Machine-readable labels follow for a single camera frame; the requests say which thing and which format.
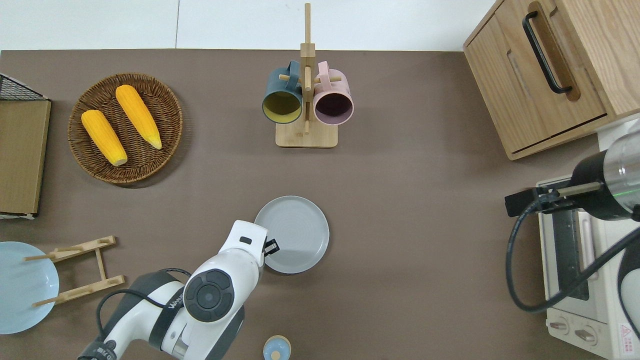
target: black cable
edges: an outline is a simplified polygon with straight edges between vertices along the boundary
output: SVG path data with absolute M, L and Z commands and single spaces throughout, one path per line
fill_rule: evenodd
M 95 319 L 96 322 L 98 324 L 98 334 L 100 334 L 100 341 L 104 341 L 104 339 L 106 339 L 106 334 L 104 333 L 104 328 L 102 327 L 102 320 L 100 319 L 100 310 L 102 310 L 102 306 L 104 305 L 105 301 L 107 301 L 108 298 L 112 297 L 113 295 L 116 294 L 120 294 L 120 293 L 127 293 L 127 294 L 133 294 L 136 296 L 139 296 L 141 298 L 143 298 L 146 301 L 149 301 L 151 304 L 157 306 L 157 307 L 164 307 L 164 304 L 160 304 L 159 302 L 155 301 L 154 299 L 146 296 L 145 294 L 141 293 L 140 291 L 136 291 L 136 290 L 131 290 L 131 289 L 121 289 L 121 290 L 116 290 L 114 292 L 109 293 L 108 295 L 106 295 L 104 298 L 102 298 L 102 300 L 100 301 L 100 304 L 98 304 L 98 308 L 95 310 Z
M 558 302 L 562 301 L 565 297 L 567 297 L 570 293 L 575 291 L 583 282 L 587 281 L 596 271 L 602 268 L 609 260 L 611 260 L 615 255 L 624 250 L 630 243 L 634 241 L 640 240 L 640 227 L 633 230 L 631 233 L 628 233 L 623 237 L 620 241 L 615 243 L 609 250 L 605 251 L 599 258 L 595 259 L 594 262 L 589 265 L 583 272 L 581 272 L 565 289 L 561 289 L 554 296 L 550 297 L 548 300 L 538 304 L 538 305 L 527 305 L 524 304 L 518 298 L 516 291 L 513 287 L 513 274 L 511 273 L 511 258 L 513 257 L 513 244 L 516 239 L 516 235 L 518 234 L 518 230 L 520 230 L 520 226 L 524 219 L 534 213 L 534 209 L 538 205 L 538 201 L 534 201 L 530 203 L 522 214 L 516 220 L 516 223 L 513 225 L 513 230 L 511 230 L 511 235 L 509 236 L 509 242 L 507 244 L 507 256 L 506 256 L 506 277 L 507 277 L 507 287 L 509 288 L 509 295 L 513 299 L 513 302 L 520 309 L 527 311 L 528 313 L 539 313 L 540 311 L 544 311 L 553 305 L 556 305 Z
M 191 273 L 188 272 L 187 270 L 181 269 L 181 268 L 166 268 L 166 269 L 161 269 L 160 271 L 166 271 L 166 272 L 180 272 L 184 275 L 187 275 L 188 277 L 191 277 Z

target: small cup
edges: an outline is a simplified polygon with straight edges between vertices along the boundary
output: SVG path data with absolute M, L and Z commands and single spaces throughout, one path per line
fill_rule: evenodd
M 287 75 L 289 80 L 281 80 L 280 75 Z M 279 67 L 271 72 L 267 80 L 267 90 L 262 100 L 262 112 L 277 124 L 288 124 L 296 121 L 302 114 L 302 87 L 300 63 L 292 60 L 289 67 Z
M 340 81 L 330 81 L 339 76 Z M 328 125 L 344 124 L 353 115 L 353 100 L 347 78 L 341 71 L 329 69 L 326 61 L 318 63 L 320 84 L 314 87 L 314 113 Z
M 264 360 L 289 360 L 291 343 L 282 335 L 270 337 L 262 348 Z

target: white wall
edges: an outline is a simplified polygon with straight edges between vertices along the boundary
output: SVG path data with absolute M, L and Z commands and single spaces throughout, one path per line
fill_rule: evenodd
M 460 51 L 495 0 L 1 0 L 0 49 Z

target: wooden tray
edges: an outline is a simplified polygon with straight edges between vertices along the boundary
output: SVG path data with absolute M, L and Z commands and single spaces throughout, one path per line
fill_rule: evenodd
M 116 100 L 120 85 L 133 86 L 153 116 L 162 149 L 142 139 Z M 86 110 L 100 110 L 118 135 L 127 162 L 113 166 L 98 150 L 82 125 Z M 91 176 L 112 184 L 130 184 L 160 170 L 175 153 L 182 137 L 182 108 L 171 89 L 145 74 L 116 74 L 93 85 L 76 102 L 69 118 L 68 141 L 76 161 Z

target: wooden cabinet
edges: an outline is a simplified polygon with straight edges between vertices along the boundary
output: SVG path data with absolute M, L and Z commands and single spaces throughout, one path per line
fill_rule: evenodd
M 464 52 L 511 160 L 640 113 L 639 0 L 498 0 Z

